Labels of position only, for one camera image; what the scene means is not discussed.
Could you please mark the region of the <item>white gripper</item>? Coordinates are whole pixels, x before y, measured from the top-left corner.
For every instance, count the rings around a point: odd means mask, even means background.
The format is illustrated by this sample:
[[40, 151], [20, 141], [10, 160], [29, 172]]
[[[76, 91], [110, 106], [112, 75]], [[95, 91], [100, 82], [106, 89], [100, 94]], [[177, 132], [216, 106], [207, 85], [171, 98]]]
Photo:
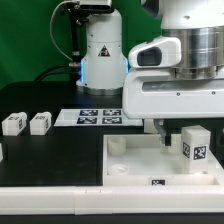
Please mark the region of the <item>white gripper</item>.
[[162, 144], [171, 145], [163, 119], [224, 117], [224, 67], [215, 78], [180, 80], [174, 70], [132, 69], [123, 87], [123, 112], [128, 118], [155, 119]]

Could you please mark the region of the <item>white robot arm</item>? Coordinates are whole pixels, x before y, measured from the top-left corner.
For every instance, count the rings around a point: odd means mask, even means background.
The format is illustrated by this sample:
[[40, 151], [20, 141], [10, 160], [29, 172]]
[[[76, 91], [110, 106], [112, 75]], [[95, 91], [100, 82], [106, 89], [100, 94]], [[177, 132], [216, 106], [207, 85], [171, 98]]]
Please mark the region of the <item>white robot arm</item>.
[[154, 122], [224, 117], [224, 0], [140, 0], [161, 34], [133, 47], [123, 79], [129, 118]]

